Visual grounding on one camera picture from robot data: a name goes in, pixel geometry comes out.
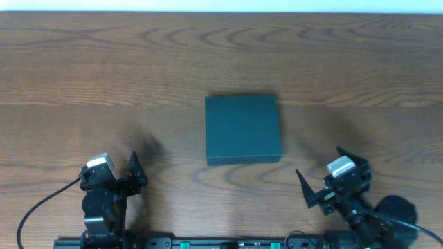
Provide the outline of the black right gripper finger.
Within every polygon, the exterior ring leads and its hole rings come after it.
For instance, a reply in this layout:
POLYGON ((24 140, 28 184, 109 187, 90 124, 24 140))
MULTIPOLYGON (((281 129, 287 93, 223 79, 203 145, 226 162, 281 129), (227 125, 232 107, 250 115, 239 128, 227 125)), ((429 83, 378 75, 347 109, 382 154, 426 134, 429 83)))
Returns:
POLYGON ((302 188, 302 194, 306 201, 310 201, 315 197, 315 192, 310 187, 309 183, 305 180, 304 176, 300 173, 300 171, 296 170, 298 179, 300 181, 300 186, 302 188))
POLYGON ((348 152, 344 148, 337 146, 336 150, 340 156, 347 156, 351 161, 355 163, 356 166, 368 165, 369 162, 365 158, 357 156, 353 153, 348 152))

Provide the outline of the dark green box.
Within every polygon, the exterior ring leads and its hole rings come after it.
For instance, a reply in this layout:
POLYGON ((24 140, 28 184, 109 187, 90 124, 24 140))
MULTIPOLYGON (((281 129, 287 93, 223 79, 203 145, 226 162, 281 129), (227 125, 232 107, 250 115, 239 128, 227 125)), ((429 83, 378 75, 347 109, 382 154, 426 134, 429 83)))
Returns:
POLYGON ((276 163, 282 158, 275 95, 208 96, 205 130, 209 166, 276 163))

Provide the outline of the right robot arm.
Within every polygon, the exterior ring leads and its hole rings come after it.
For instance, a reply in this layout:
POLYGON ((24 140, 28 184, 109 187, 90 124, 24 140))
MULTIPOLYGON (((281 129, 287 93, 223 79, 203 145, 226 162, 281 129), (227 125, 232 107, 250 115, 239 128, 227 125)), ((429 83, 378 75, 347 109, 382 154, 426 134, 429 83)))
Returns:
POLYGON ((314 191, 299 170, 296 174, 306 206, 318 206, 325 216, 338 213, 347 230, 309 236, 306 242, 315 248, 411 247, 419 232, 415 205, 397 195, 371 204, 364 197, 372 180, 369 161, 342 147, 336 150, 339 158, 327 165, 323 189, 314 191))

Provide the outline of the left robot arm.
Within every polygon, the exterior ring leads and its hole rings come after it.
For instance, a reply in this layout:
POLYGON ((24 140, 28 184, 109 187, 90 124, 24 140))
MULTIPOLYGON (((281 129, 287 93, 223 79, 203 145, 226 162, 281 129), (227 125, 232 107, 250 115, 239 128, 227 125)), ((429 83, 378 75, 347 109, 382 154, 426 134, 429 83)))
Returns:
POLYGON ((134 151, 127 169, 128 176, 115 178, 107 153, 92 157, 81 168, 80 188, 86 192, 82 200, 86 231, 80 239, 81 248, 131 248, 137 244, 125 228, 127 198, 140 194, 148 178, 134 151))

